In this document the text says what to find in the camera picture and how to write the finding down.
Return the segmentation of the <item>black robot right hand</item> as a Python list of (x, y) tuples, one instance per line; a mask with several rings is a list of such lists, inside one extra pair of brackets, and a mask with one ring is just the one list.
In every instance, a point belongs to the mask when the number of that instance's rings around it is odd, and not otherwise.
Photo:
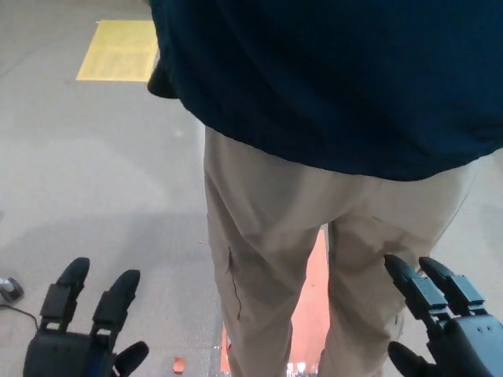
[(415, 319), (424, 323), (435, 362), (399, 342), (387, 348), (403, 376), (501, 376), (502, 323), (469, 279), (433, 258), (421, 257), (421, 276), (401, 258), (387, 254), (384, 265)]

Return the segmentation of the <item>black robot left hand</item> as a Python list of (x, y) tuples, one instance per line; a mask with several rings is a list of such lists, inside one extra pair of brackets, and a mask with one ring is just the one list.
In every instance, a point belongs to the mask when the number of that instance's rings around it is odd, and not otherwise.
[(143, 341), (121, 353), (114, 352), (141, 278), (136, 269), (122, 273), (102, 294), (90, 333), (68, 331), (89, 269), (88, 258), (77, 258), (50, 285), (40, 311), (39, 329), (28, 345), (24, 376), (129, 376), (149, 355)]

